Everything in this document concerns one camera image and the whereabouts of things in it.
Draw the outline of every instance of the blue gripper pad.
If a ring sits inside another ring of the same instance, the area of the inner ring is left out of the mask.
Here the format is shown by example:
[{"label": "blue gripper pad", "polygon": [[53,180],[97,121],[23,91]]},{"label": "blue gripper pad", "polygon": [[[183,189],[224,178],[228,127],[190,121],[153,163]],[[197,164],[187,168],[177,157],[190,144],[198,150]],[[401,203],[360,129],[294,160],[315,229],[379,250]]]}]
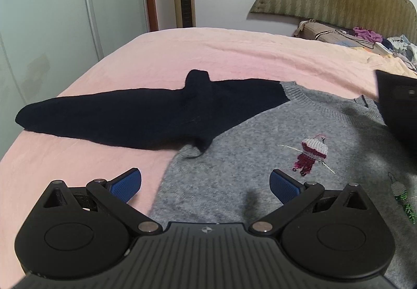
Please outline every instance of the blue gripper pad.
[{"label": "blue gripper pad", "polygon": [[281,170],[274,170],[269,177],[269,187],[272,193],[285,204],[297,197],[305,187]]},{"label": "blue gripper pad", "polygon": [[142,176],[137,168],[132,168],[108,181],[106,188],[123,202],[130,200],[140,189]]}]

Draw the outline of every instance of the sweater sleeve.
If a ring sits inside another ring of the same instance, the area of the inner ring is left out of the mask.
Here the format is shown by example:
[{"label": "sweater sleeve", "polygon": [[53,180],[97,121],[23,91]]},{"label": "sweater sleeve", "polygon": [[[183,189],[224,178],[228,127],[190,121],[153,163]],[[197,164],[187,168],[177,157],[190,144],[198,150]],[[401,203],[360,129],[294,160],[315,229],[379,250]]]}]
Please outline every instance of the sweater sleeve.
[{"label": "sweater sleeve", "polygon": [[212,82],[192,70],[178,90],[128,89],[57,97],[29,104],[16,123],[28,131],[136,149],[191,143],[204,151],[214,137],[288,101],[278,81]]}]

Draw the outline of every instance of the pink bed sheet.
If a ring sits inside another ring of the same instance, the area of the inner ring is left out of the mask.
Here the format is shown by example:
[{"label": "pink bed sheet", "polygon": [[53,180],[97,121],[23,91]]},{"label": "pink bed sheet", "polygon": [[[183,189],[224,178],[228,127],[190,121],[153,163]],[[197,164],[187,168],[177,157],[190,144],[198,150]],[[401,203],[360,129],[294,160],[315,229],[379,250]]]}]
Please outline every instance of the pink bed sheet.
[{"label": "pink bed sheet", "polygon": [[[61,96],[130,88],[179,89],[191,69],[207,70],[212,80],[295,80],[348,98],[376,97],[374,69],[409,75],[400,59],[318,41],[223,29],[176,29],[132,40]],[[84,186],[93,178],[111,179],[138,167],[142,189],[130,204],[148,213],[174,154],[22,132],[0,162],[0,287],[9,288],[23,276],[14,239],[49,182],[61,179],[68,186]]]}]

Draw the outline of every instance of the bed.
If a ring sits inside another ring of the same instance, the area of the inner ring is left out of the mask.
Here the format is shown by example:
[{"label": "bed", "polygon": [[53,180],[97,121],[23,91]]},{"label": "bed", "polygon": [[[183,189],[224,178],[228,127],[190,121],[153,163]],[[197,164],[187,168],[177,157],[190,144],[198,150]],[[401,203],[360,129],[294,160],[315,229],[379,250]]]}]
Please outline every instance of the bed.
[{"label": "bed", "polygon": [[[180,89],[191,69],[211,80],[296,81],[342,97],[377,98],[374,70],[416,78],[399,58],[318,41],[212,28],[159,31],[137,37],[92,67],[60,96],[117,89]],[[147,214],[175,150],[147,151],[23,131],[0,162],[0,287],[23,276],[15,236],[49,182],[84,186],[137,167],[142,188],[129,202]]]},{"label": "bed", "polygon": [[[294,33],[296,37],[394,55],[416,71],[412,42],[417,41],[417,13],[409,0],[256,0],[251,13],[298,17],[305,21]],[[393,47],[396,41],[401,47]],[[411,45],[409,52],[402,42]]]}]

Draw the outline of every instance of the purple clothing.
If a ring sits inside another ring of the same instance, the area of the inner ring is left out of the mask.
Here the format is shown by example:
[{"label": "purple clothing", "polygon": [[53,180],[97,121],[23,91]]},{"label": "purple clothing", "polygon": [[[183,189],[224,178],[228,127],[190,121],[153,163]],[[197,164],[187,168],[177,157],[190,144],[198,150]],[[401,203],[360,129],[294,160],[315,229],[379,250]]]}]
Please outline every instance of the purple clothing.
[{"label": "purple clothing", "polygon": [[372,30],[366,30],[362,28],[353,28],[356,36],[362,37],[364,40],[375,44],[376,42],[382,43],[382,36]]}]

